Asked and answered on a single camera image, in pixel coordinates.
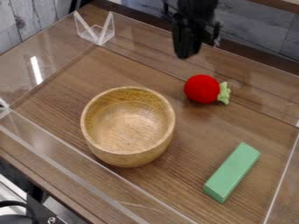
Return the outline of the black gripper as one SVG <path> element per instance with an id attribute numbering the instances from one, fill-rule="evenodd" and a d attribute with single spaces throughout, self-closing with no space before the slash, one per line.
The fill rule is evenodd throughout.
<path id="1" fill-rule="evenodd" d="M 178 59 L 197 54 L 201 44 L 220 43 L 220 21 L 214 18 L 218 0 L 177 0 L 174 13 L 168 13 L 168 0 L 162 0 L 162 14 L 172 16 L 172 45 Z"/>

